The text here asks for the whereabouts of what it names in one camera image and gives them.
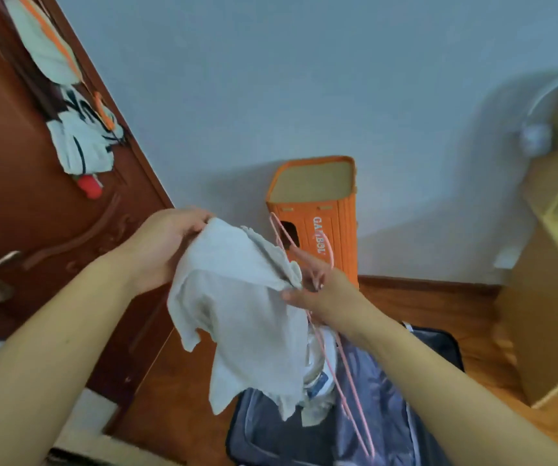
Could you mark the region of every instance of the orange laundry basket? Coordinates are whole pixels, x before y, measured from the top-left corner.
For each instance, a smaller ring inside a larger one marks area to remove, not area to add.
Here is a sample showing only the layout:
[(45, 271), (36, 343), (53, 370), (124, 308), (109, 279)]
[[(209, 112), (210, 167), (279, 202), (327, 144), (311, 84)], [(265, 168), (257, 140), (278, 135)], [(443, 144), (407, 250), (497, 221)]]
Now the orange laundry basket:
[(328, 156), (283, 164), (273, 178), (266, 204), (283, 223), (295, 244), (329, 261), (320, 231), (329, 238), (335, 266), (357, 282), (357, 216), (352, 157)]

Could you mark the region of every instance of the left arm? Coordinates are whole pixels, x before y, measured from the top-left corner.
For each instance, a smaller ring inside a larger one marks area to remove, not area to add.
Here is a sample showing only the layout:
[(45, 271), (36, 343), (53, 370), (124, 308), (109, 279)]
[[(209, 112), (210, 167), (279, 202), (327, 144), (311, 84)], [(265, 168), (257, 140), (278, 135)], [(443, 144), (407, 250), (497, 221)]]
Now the left arm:
[(151, 216), (0, 347), (0, 466), (35, 466), (54, 444), (130, 301), (173, 279), (182, 239), (206, 211)]

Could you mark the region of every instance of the wooden floor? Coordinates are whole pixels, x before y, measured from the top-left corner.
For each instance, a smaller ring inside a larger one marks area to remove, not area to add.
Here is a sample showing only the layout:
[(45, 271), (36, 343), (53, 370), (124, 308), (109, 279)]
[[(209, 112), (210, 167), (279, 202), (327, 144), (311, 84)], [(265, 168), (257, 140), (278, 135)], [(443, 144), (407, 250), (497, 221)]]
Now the wooden floor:
[[(394, 319), (449, 331), (459, 341), (467, 374), (558, 442), (558, 398), (540, 410), (524, 404), (511, 347), (496, 325), (492, 296), (361, 289)], [(208, 337), (186, 353), (177, 334), (171, 336), (115, 435), (189, 466), (231, 465), (225, 436), (233, 403), (222, 414), (212, 414), (207, 400), (212, 358)]]

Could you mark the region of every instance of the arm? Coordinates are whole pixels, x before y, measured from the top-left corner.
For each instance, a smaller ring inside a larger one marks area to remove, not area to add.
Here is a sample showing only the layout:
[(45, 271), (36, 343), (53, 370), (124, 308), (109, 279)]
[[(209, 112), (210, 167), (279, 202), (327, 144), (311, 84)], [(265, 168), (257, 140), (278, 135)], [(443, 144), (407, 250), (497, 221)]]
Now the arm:
[(341, 271), (292, 251), (324, 287), (284, 298), (372, 353), (454, 465), (558, 466), (555, 442), (381, 313)]
[(132, 298), (173, 279), (182, 239), (209, 217), (201, 210), (154, 214), (0, 347), (0, 466), (41, 462)]

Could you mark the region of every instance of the wall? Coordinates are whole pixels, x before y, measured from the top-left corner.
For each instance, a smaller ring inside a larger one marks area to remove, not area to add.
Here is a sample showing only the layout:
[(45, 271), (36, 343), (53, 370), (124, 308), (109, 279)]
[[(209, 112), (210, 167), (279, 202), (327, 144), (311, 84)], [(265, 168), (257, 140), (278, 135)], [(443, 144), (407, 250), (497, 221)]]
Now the wall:
[(100, 433), (115, 413), (117, 405), (95, 392), (84, 389), (65, 424), (66, 429)]
[(58, 0), (176, 206), (267, 231), (278, 163), (359, 166), (361, 274), (498, 282), (558, 0)]

